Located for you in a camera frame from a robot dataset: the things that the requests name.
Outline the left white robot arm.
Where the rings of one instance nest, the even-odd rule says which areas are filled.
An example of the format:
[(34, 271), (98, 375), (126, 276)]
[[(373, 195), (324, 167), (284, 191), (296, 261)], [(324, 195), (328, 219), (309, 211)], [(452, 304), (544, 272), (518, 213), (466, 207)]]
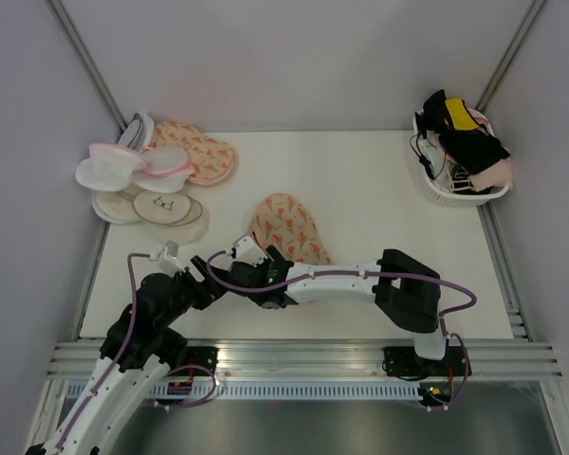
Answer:
[(82, 394), (55, 432), (30, 454), (109, 454), (154, 384), (186, 373), (188, 341), (171, 324), (189, 309), (204, 309), (227, 293), (227, 271), (199, 257), (188, 271), (132, 278), (132, 302), (110, 327)]

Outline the peach floral mesh laundry bag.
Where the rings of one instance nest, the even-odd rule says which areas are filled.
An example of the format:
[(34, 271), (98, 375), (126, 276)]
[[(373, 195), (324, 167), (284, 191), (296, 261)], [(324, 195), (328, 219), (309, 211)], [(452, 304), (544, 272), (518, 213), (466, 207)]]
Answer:
[(309, 209), (290, 194), (267, 196), (252, 216), (248, 235), (262, 250), (274, 246), (286, 260), (332, 263)]

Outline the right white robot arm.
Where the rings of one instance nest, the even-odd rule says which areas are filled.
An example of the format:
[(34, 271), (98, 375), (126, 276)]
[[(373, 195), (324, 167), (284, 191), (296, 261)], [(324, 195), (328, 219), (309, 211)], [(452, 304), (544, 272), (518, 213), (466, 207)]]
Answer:
[(258, 304), (275, 308), (319, 300), (351, 300), (375, 305), (398, 328), (412, 334), (416, 368), (435, 374), (448, 361), (440, 326), (440, 275), (396, 249), (370, 262), (348, 266), (265, 259), (231, 263), (226, 281), (240, 286)]

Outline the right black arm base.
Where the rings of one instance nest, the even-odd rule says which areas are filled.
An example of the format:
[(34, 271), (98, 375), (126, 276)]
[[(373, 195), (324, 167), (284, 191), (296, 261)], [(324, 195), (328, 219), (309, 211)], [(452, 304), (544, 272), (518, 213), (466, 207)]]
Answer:
[(429, 376), (428, 367), (413, 347), (389, 346), (382, 349), (382, 371), (388, 377), (406, 381), (419, 381)]

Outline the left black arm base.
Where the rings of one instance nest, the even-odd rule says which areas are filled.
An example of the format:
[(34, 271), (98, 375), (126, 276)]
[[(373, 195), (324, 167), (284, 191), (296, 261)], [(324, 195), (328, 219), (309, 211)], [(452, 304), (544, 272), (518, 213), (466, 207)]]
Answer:
[(186, 369), (180, 374), (191, 377), (208, 377), (215, 373), (219, 349), (215, 346), (192, 346), (187, 349), (183, 364)]

